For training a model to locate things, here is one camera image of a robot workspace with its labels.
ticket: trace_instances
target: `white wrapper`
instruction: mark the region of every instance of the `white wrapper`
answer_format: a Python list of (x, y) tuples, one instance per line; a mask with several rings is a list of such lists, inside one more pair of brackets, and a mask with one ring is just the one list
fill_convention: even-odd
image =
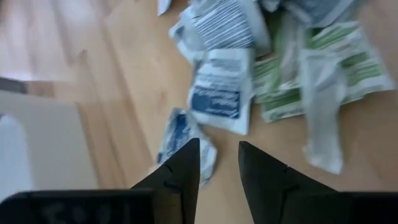
[(252, 48), (265, 55), (272, 48), (259, 6), (248, 0), (191, 1), (169, 36), (191, 63), (203, 51)]
[(252, 49), (211, 50), (195, 64), (188, 107), (200, 124), (249, 132)]

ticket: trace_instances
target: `plastic packet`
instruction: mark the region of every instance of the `plastic packet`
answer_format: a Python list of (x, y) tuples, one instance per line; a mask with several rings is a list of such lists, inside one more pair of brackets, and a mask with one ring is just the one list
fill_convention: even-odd
[(157, 155), (157, 163), (164, 163), (192, 138), (200, 140), (200, 186), (203, 186), (213, 175), (217, 151), (189, 111), (173, 109)]
[(346, 97), (346, 75), (337, 54), (322, 50), (302, 50), (300, 86), (307, 121), (307, 161), (328, 172), (343, 169), (338, 112)]

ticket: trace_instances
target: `blue label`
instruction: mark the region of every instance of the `blue label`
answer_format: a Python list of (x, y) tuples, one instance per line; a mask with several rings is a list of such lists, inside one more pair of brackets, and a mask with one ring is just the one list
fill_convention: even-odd
[(191, 107), (198, 112), (238, 119), (240, 101), (240, 92), (238, 91), (214, 90), (194, 86)]
[(167, 145), (167, 152), (165, 152), (165, 154), (158, 155), (158, 162), (166, 161), (190, 139), (190, 128), (188, 126), (187, 117), (185, 114), (177, 115), (174, 119), (174, 125), (175, 127), (172, 137)]

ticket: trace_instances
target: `white surface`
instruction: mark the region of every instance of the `white surface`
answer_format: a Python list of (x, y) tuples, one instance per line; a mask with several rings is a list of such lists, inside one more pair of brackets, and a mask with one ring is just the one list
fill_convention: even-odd
[(7, 161), (0, 163), (1, 182), (14, 177), (15, 184), (8, 186), (15, 190), (98, 188), (74, 105), (0, 91), (0, 113), (17, 121), (6, 119), (2, 124), (2, 128), (11, 131), (2, 135), (7, 147), (0, 148), (0, 155), (6, 155)]
[(12, 117), (0, 118), (0, 201), (34, 188), (24, 128)]

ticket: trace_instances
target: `black object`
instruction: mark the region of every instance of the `black object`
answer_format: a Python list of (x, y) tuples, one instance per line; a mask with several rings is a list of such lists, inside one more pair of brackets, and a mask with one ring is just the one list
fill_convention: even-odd
[(0, 204), (0, 223), (194, 223), (199, 148), (199, 139), (190, 140), (131, 190), (16, 194)]
[(26, 84), (17, 80), (11, 80), (0, 77), (0, 90), (10, 91), (14, 93), (27, 93)]
[(241, 180), (255, 224), (398, 223), (398, 194), (337, 192), (248, 142)]

